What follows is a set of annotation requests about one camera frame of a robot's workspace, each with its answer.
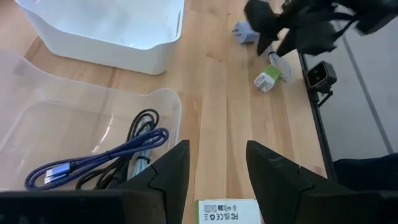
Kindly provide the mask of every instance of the usb cable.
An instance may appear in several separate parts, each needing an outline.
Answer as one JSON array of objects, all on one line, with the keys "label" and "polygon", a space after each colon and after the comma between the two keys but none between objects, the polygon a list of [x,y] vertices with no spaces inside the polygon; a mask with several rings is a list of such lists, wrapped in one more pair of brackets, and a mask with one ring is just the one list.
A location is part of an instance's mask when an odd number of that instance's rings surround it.
[{"label": "usb cable", "polygon": [[[129,161],[135,153],[159,147],[169,138],[167,129],[155,128],[159,122],[157,112],[155,121],[145,122],[137,128],[138,121],[143,117],[143,114],[147,116],[145,112],[148,111],[154,110],[144,110],[134,119],[127,135],[127,141],[124,144],[98,155],[64,159],[41,166],[26,177],[25,188],[27,190],[50,190],[84,176],[83,180],[79,180],[79,186],[76,185],[76,188],[79,189],[82,184],[98,175],[101,175],[101,177],[97,181],[96,189],[106,189],[114,181],[116,181],[116,185],[124,182],[127,179]],[[147,126],[150,126],[150,130],[143,133],[142,130]],[[116,160],[108,167],[92,171],[113,159]],[[35,181],[44,174],[44,185],[36,185]]]},{"label": "usb cable", "polygon": [[268,57],[271,65],[277,68],[280,71],[280,77],[284,81],[287,81],[292,74],[289,63],[286,61],[286,59],[281,58],[276,54],[276,52],[272,48],[272,45],[267,48],[266,52],[268,52]]}]

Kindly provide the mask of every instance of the wooden tabletop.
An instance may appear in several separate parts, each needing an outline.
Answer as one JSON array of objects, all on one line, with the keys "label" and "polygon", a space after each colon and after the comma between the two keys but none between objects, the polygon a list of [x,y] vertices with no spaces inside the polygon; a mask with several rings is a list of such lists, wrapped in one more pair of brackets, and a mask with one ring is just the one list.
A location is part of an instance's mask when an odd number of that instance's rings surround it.
[{"label": "wooden tabletop", "polygon": [[[63,58],[49,52],[12,0],[0,0],[0,50],[43,71],[110,88],[150,93],[176,90],[182,100],[180,139],[191,144],[184,223],[194,223],[197,199],[254,198],[246,167],[247,140],[256,140],[326,175],[299,58],[286,55],[293,78],[268,93],[254,79],[267,65],[254,46],[231,35],[247,0],[185,0],[183,34],[170,68],[159,76]],[[282,0],[272,1],[280,10]]]}]

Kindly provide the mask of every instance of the black object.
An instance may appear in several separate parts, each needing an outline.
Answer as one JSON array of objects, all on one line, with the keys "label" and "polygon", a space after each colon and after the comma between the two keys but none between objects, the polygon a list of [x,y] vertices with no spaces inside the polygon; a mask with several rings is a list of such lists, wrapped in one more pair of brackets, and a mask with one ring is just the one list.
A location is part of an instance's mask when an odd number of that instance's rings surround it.
[{"label": "black object", "polygon": [[398,222],[398,192],[355,192],[255,141],[248,141],[246,160],[267,224]]},{"label": "black object", "polygon": [[[337,6],[349,9],[353,15],[337,12]],[[282,57],[297,49],[300,53],[318,55],[330,52],[349,26],[358,21],[356,28],[362,35],[372,34],[388,24],[398,13],[398,0],[291,0],[282,5],[281,14],[272,11],[268,2],[249,0],[244,12],[252,29],[260,33],[257,54],[277,40],[283,28],[290,29],[277,49]],[[348,24],[335,30],[329,21],[343,20]]]},{"label": "black object", "polygon": [[[145,121],[145,118],[147,118],[147,121],[143,122],[142,125],[138,128],[139,123],[141,121]],[[138,113],[134,120],[131,122],[129,131],[127,133],[126,141],[129,141],[132,138],[140,135],[141,132],[145,130],[145,128],[147,128],[146,131],[155,129],[159,123],[159,118],[160,117],[158,112],[153,109],[145,109]],[[119,157],[105,168],[88,172],[87,174],[80,177],[75,187],[76,190],[80,190],[85,183],[97,176],[99,176],[99,178],[96,181],[94,189],[113,189],[119,186],[120,184],[127,181],[127,172],[130,160],[131,156]]]},{"label": "black object", "polygon": [[331,96],[333,96],[333,90],[330,88],[329,93],[319,102],[318,107],[320,108]]},{"label": "black object", "polygon": [[398,153],[371,159],[340,159],[333,164],[338,183],[351,190],[398,190]]},{"label": "black object", "polygon": [[331,86],[337,81],[335,69],[325,61],[308,70],[304,76],[309,89],[319,93],[329,93]]},{"label": "black object", "polygon": [[139,159],[143,159],[143,160],[147,161],[148,164],[150,164],[150,159],[146,156],[137,156],[136,160],[138,161]]},{"label": "black object", "polygon": [[0,193],[0,223],[181,223],[190,167],[182,141],[113,190]]}]

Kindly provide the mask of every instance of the blue braided cable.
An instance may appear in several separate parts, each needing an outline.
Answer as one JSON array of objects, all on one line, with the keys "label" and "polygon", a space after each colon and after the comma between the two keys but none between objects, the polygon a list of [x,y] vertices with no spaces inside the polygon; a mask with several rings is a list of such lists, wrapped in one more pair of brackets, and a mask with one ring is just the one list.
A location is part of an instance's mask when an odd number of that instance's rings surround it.
[{"label": "blue braided cable", "polygon": [[[167,129],[157,128],[144,134],[140,134],[124,144],[121,144],[120,146],[101,154],[50,162],[46,165],[36,168],[26,177],[25,188],[27,190],[50,190],[60,187],[117,157],[132,156],[136,152],[159,147],[163,145],[168,138],[169,131]],[[43,186],[37,186],[35,184],[35,181],[41,175],[45,174],[47,170],[64,163],[71,164],[71,172],[66,177],[59,178]]]}]

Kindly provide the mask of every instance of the transparent container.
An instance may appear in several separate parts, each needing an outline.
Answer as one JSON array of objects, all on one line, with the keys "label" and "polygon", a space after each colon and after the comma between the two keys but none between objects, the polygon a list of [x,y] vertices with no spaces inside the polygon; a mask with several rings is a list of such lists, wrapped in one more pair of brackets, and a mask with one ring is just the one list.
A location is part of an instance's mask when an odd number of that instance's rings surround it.
[{"label": "transparent container", "polygon": [[[177,144],[182,106],[172,90],[138,95],[55,77],[2,51],[0,71],[1,190],[24,190],[26,176],[48,162],[124,143],[134,117],[146,108],[157,110],[159,127],[170,132],[169,140],[152,150],[151,160]],[[62,189],[74,189],[75,183]]]}]

